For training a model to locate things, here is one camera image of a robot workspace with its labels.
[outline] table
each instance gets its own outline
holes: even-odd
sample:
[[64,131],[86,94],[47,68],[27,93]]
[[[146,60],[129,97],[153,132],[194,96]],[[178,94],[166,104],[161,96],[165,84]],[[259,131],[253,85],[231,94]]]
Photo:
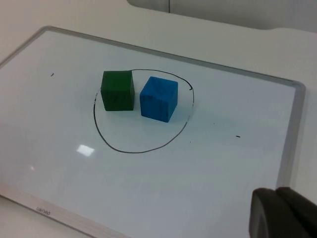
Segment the table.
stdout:
[[[45,25],[303,82],[307,96],[291,186],[317,203],[317,34],[243,28],[126,0],[1,0],[0,60]],[[1,237],[85,237],[3,198],[0,214]]]

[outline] whiteboard frame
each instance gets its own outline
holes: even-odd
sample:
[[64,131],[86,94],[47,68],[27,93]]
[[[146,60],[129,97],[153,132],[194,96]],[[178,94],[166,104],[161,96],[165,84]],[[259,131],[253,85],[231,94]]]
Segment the whiteboard frame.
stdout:
[[[241,70],[237,68],[227,67],[215,63],[200,61],[196,59],[185,58],[181,56],[176,56],[164,52],[159,52],[155,50],[150,50],[142,47],[137,47],[125,43],[120,43],[100,37],[95,37],[91,35],[86,35],[83,33],[73,32],[53,26],[45,26],[38,30],[33,36],[31,36],[25,43],[23,43],[19,48],[17,48],[12,54],[6,57],[2,62],[0,62],[0,69],[7,64],[11,59],[28,47],[35,39],[40,37],[46,31],[58,32],[61,34],[71,35],[75,37],[80,37],[88,40],[93,40],[105,44],[110,44],[130,50],[135,50],[139,52],[144,52],[147,54],[160,56],[168,59],[178,60],[182,62],[187,62],[191,64],[196,64],[204,67],[209,67],[221,71],[236,73],[244,76],[254,77],[286,86],[295,88],[295,96],[290,116],[289,125],[287,128],[286,140],[283,148],[281,164],[278,173],[278,179],[276,187],[289,186],[291,172],[294,162],[295,150],[297,136],[303,111],[305,91],[306,88],[303,83],[298,81],[293,81],[289,79],[283,79],[278,77],[273,77],[269,75],[264,75],[260,73],[250,72],[246,70]],[[22,205],[32,211],[35,211],[41,215],[44,215],[52,220],[55,220],[61,224],[64,224],[72,229],[75,229],[81,233],[84,233],[90,237],[94,238],[128,238],[128,236],[116,232],[104,225],[100,225],[92,220],[84,218],[82,216],[76,215],[65,209],[62,209],[56,205],[39,199],[35,196],[27,194],[23,191],[19,191],[15,188],[9,187],[0,182],[0,196],[4,197],[12,202]]]

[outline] black marker line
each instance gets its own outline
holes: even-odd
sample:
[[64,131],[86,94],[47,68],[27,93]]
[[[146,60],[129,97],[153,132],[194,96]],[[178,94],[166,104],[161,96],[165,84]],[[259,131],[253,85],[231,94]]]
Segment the black marker line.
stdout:
[[[179,79],[182,79],[183,81],[185,81],[189,86],[190,86],[190,89],[192,92],[193,92],[193,104],[192,104],[192,112],[193,112],[193,108],[194,108],[194,102],[195,102],[195,96],[194,96],[194,88],[192,87],[192,85],[184,78],[180,77],[180,76],[177,76],[176,74],[173,74],[173,73],[168,73],[168,72],[165,72],[165,71],[162,71],[162,70],[156,70],[156,69],[132,69],[131,71],[156,71],[156,72],[162,72],[162,73],[166,73],[166,74],[170,74],[170,75],[173,75]],[[120,152],[120,153],[125,153],[125,154],[143,154],[143,153],[147,153],[147,152],[150,152],[150,151],[154,151],[154,150],[158,150],[158,149],[161,149],[163,148],[164,146],[168,145],[170,142],[172,142],[176,137],[178,137],[182,131],[185,129],[190,117],[192,114],[190,114],[187,118],[187,121],[185,122],[184,126],[182,127],[182,129],[172,138],[170,139],[167,143],[159,146],[159,147],[156,147],[156,148],[153,148],[153,149],[150,149],[150,150],[145,150],[145,151],[139,151],[139,152],[133,152],[133,151],[124,151],[124,150],[119,150],[119,149],[116,149],[114,148],[113,146],[111,146],[107,140],[104,138],[104,136],[102,135],[102,133],[100,132],[99,130],[99,127],[98,127],[98,124],[97,124],[97,120],[96,120],[96,101],[97,101],[97,96],[100,92],[100,89],[98,90],[98,92],[96,93],[95,95],[95,99],[94,99],[94,109],[93,109],[93,113],[94,113],[94,121],[95,121],[95,126],[96,126],[96,129],[97,129],[97,132],[99,134],[99,136],[101,137],[101,139],[104,141],[104,143],[109,146],[112,150],[114,151],[117,151],[117,152]]]

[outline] wooden block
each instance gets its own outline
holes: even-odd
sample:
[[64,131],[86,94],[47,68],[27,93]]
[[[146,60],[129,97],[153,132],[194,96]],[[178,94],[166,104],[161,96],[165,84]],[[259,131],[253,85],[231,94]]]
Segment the wooden block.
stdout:
[[178,83],[150,77],[140,93],[141,115],[169,122],[177,105]]
[[132,71],[105,71],[101,96],[106,111],[132,111],[134,107]]

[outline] blue cube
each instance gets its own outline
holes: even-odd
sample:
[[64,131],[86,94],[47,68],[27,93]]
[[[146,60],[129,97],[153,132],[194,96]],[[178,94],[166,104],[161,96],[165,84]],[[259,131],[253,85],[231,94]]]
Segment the blue cube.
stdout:
[[141,115],[169,122],[177,105],[178,83],[150,77],[140,93]]

